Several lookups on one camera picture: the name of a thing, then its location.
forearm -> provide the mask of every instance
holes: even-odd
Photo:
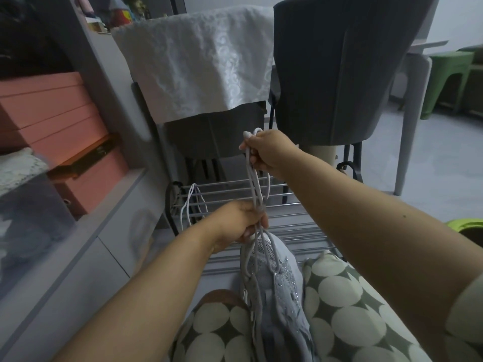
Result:
[[[455,298],[483,272],[483,250],[416,208],[296,155],[283,176],[315,222],[408,326],[405,315],[413,315],[442,334]]]
[[[200,222],[124,286],[55,361],[160,361],[184,320],[212,253]]]

hand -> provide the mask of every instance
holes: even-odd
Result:
[[[245,150],[251,147],[250,163],[253,167],[284,180],[283,171],[300,152],[299,148],[285,134],[274,129],[258,132],[257,135],[244,132],[244,138],[239,148]]]
[[[233,241],[244,243],[255,233],[255,224],[260,221],[267,228],[269,220],[265,211],[253,208],[252,201],[234,200],[221,206],[199,222],[208,231],[212,254],[225,249]]]

shelf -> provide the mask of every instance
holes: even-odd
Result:
[[[32,321],[145,174],[145,169],[130,170],[92,213],[77,221],[67,239],[23,269],[15,269],[16,282],[8,292],[0,290],[4,293],[0,299],[0,356]]]

table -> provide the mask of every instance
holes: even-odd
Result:
[[[426,48],[440,47],[447,40],[427,42],[425,39],[415,39],[402,63],[401,72],[408,78],[405,94],[404,120],[402,123],[401,145],[395,178],[394,195],[401,195],[406,179],[414,134],[421,116],[427,83],[431,72],[431,58],[424,55]]]

metal rack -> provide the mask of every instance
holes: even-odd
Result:
[[[266,191],[266,177],[260,178],[262,192]],[[306,257],[317,256],[325,249],[338,253],[335,246],[305,211],[287,184],[270,177],[270,196],[266,201],[269,231],[279,237],[301,262]],[[180,209],[187,199],[190,186],[173,182],[166,189],[166,217],[175,235],[179,233]],[[230,182],[200,184],[201,194],[192,194],[189,216],[192,222],[212,213],[233,199],[251,199],[248,179]],[[214,254],[208,261],[204,274],[230,273],[239,270],[240,244],[233,243],[224,251]]]

